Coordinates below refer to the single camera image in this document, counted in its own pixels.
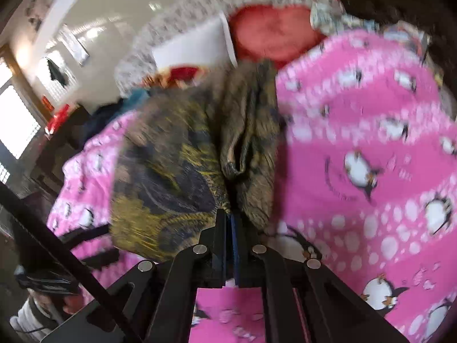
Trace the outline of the brown yellow patterned garment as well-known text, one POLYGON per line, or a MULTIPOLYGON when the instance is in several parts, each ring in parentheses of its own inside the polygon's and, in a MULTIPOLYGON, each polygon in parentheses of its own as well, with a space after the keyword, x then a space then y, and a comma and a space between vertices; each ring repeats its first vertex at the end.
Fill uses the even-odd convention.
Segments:
POLYGON ((217 67, 194 87, 152 88, 115 165, 114 245, 163 262, 195 245, 218 211, 264 229, 279 136, 269 60, 217 67))

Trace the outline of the black pole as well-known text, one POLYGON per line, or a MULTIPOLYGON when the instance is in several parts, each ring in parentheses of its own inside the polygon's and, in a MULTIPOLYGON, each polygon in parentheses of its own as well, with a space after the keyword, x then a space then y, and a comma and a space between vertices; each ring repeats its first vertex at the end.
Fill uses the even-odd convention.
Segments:
POLYGON ((52 298, 72 295, 79 286, 93 292, 93 300, 79 313, 50 329, 43 342, 141 342, 134 324, 135 310, 145 282, 138 266, 104 289, 91 271, 70 250, 66 249, 30 208, 6 185, 1 185, 1 206, 32 240, 43 255, 33 260, 43 278, 26 278, 25 287, 34 287, 52 298))

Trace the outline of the pink penguin quilt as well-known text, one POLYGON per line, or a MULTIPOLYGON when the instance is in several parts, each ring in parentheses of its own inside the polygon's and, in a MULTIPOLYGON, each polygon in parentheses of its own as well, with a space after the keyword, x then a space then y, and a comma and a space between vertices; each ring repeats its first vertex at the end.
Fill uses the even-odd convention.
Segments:
POLYGON ((456 309, 456 124, 404 33, 348 31, 276 77, 275 245, 298 231, 410 342, 456 309))

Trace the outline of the dark wooden side table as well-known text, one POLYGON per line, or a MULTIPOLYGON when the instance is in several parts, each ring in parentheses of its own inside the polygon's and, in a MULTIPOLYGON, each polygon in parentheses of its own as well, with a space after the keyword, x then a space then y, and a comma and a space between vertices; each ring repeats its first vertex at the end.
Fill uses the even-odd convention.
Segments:
POLYGON ((89 117, 85 107, 77 104, 63 125, 40 143, 31 178, 49 195, 56 197, 63 187, 62 170, 59 175, 55 172, 79 150, 83 125, 89 117))

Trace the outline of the teal grey garment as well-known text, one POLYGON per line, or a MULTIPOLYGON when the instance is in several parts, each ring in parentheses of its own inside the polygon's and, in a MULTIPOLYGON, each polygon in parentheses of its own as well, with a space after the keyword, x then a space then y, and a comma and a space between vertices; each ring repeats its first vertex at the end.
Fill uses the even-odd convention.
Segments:
POLYGON ((125 111, 139 108, 149 99, 149 92, 144 88, 136 88, 122 104, 125 111))

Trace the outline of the red bag on table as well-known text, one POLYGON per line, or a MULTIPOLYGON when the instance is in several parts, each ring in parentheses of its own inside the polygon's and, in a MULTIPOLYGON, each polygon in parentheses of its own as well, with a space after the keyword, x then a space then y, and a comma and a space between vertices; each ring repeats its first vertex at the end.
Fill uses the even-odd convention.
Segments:
POLYGON ((66 122, 70 115, 71 106, 69 104, 65 104, 63 108, 61 108, 50 121, 47 123, 45 127, 45 135, 47 139, 50 139, 57 130, 66 122))

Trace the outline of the window with lattice grille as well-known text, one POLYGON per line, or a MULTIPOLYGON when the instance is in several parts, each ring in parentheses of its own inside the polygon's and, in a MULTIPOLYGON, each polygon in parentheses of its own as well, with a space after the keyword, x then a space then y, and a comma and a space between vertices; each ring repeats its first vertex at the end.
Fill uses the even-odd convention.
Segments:
POLYGON ((1 58, 1 182, 6 184, 23 169, 20 162, 41 129, 13 82, 13 72, 1 58))

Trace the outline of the floral padded headboard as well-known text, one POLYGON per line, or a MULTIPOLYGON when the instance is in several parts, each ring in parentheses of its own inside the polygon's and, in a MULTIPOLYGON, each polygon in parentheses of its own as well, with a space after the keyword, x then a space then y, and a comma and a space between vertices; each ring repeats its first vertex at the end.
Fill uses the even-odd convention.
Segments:
POLYGON ((213 15, 229 16, 245 5, 305 5, 323 4, 336 13, 344 13, 340 0, 176 0, 159 11, 133 39, 132 48, 114 70, 115 83, 121 97, 141 83, 144 76, 157 71, 152 49, 181 33, 203 23, 213 15))

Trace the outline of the white square pillow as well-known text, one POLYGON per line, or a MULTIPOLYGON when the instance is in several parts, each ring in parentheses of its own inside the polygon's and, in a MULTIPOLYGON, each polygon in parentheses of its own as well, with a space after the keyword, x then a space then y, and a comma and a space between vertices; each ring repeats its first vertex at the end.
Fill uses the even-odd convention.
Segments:
POLYGON ((223 63, 236 67, 228 24, 224 13, 219 13, 188 32, 153 47, 151 53, 157 68, 184 65, 210 67, 223 63))

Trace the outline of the red heart cushion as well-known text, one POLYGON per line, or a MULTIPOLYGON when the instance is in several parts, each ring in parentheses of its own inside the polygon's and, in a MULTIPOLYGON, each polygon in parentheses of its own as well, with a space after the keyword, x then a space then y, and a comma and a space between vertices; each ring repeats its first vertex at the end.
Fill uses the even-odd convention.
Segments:
POLYGON ((310 9, 303 5, 247 5, 228 20, 236 58, 269 59, 277 69, 325 39, 323 33, 311 27, 310 9))

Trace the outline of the blue white patterned cloth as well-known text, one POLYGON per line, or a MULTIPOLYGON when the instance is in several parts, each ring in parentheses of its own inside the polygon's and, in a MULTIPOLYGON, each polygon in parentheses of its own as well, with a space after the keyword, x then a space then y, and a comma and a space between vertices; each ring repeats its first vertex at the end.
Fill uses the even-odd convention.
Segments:
POLYGON ((377 32, 380 29, 380 24, 374 20, 361 19, 321 3, 313 4, 311 7, 310 25, 326 36, 354 29, 368 32, 377 32))

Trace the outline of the dark carved wooden cabinet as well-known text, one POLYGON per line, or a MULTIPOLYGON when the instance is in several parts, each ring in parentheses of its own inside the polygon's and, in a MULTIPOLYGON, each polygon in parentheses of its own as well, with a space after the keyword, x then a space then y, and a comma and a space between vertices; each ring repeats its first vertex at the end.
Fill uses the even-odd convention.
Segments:
POLYGON ((452 0, 340 0, 346 12, 378 23, 403 20, 432 38, 428 47, 434 63, 444 71, 442 105, 456 117, 456 1, 452 0))

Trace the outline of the red sign on wall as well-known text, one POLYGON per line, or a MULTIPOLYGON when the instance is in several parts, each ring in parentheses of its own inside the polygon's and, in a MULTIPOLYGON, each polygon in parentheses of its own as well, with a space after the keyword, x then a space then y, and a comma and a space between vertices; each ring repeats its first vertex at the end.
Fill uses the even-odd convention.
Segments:
POLYGON ((48 110, 48 112, 50 112, 50 113, 54 112, 55 108, 54 108, 53 104, 49 101, 49 99, 47 98, 46 95, 43 95, 41 97, 41 101, 42 101, 43 105, 46 107, 46 109, 48 110))

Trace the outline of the dark cloth hanging on wall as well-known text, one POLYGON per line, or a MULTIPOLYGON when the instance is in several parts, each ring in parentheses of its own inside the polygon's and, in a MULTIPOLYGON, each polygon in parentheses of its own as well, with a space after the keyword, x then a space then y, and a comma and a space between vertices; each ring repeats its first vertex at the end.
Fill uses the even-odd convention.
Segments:
POLYGON ((61 71, 61 69, 50 58, 47 58, 47 67, 50 72, 50 79, 52 81, 57 81, 61 87, 66 88, 68 86, 66 73, 61 71))

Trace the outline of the wall calendar poster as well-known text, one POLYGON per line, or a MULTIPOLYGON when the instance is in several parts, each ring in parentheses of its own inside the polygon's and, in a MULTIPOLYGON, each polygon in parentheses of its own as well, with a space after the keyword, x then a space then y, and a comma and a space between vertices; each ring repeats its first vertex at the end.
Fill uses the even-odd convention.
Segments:
POLYGON ((65 46, 71 57, 82 67, 89 58, 89 53, 72 33, 69 27, 64 24, 58 34, 58 40, 65 46))

